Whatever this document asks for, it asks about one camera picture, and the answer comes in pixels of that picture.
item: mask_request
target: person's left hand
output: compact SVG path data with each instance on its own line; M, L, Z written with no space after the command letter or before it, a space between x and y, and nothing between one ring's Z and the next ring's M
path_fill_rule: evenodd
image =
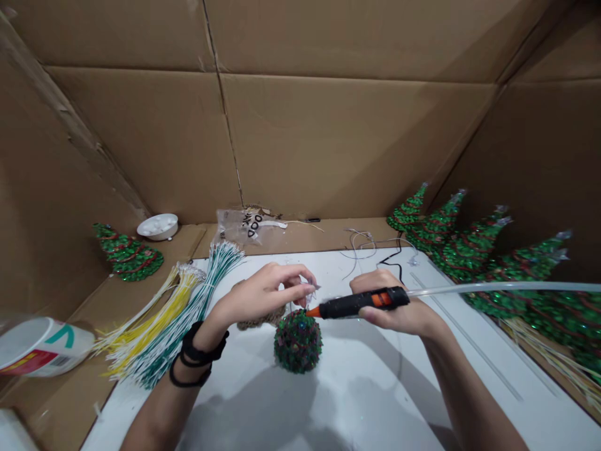
M236 284L213 307L210 316L220 324L229 326L241 321L250 321L295 302L306 306L306 296L315 291L308 283L301 283L301 276L317 283L315 276L305 265L284 265L271 262L259 269L248 280Z

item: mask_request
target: green logo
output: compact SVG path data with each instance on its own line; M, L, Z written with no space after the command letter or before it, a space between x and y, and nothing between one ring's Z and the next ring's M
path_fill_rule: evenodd
M48 338L45 341L45 343L56 343L65 334L67 335L67 343L65 343L64 347L67 349L71 349L73 347L73 341L75 340L75 332L73 331L73 328L68 324L64 325L62 329L60 329L57 333L52 335L52 337Z

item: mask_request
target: christmas tree cone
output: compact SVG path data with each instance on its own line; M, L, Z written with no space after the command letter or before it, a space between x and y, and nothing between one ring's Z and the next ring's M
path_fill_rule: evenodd
M515 249L510 254L501 257L501 260L506 262L517 260L527 264L527 262L536 261L536 259L539 257L548 256L554 252L557 252L559 248L563 246L564 241L571 237L571 231L559 232L554 237L544 240L538 244Z
M569 347L576 362L601 373L601 293L541 291L523 319L547 338ZM592 377L601 384L601 379Z
M484 270L497 235L510 222L511 218L505 217L471 233L459 234L433 254L434 263L455 283L472 282Z
M485 217L479 221L473 222L470 225L470 232L484 230L487 227L494 225L507 212L507 205L497 205L492 215Z
M394 209L387 219L388 225L399 232L406 232L409 227L419 222L419 213L424 203L424 194L428 183L421 184L419 190L409 199Z
M119 235L108 224L95 223L96 238L113 265L113 273L124 281L140 281L163 264L163 254L147 247L134 237Z
M444 244L455 228L455 221L464 196L465 190L459 190L445 205L423 221L414 224L407 231L407 240L420 251L432 255L439 246Z
M499 265L477 277L483 282L541 281L551 274L551 270L562 260L567 259L565 249L540 256L529 261L521 259L500 259ZM477 310L497 318L524 316L536 291L491 291L467 293L463 299Z
M316 367L321 354L321 330L303 309L286 316L275 331L275 360L285 370L304 374Z

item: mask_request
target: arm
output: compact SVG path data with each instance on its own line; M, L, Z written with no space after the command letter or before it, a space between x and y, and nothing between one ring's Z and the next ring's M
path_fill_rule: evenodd
M354 293L392 286L403 285L387 269L378 269L351 281ZM430 307L414 298L409 305L393 311L365 307L359 314L376 326L421 338L463 449L528 450L471 367L449 327Z
M302 284L300 275L316 281L304 265L269 263L250 279L236 284L211 310L194 336L194 347L210 352L232 324L259 318L289 302L304 304L315 287ZM278 291L280 283L285 289ZM190 368L178 360L173 375L179 382L190 383L199 381L207 370L208 365ZM174 450L199 391L200 387L176 387L169 374L163 376L134 419L121 451Z

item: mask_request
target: white bowl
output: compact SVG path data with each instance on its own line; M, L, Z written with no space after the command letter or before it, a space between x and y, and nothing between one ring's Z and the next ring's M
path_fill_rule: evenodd
M152 241L170 239L177 232L177 216L164 213L148 218L138 226L138 235Z

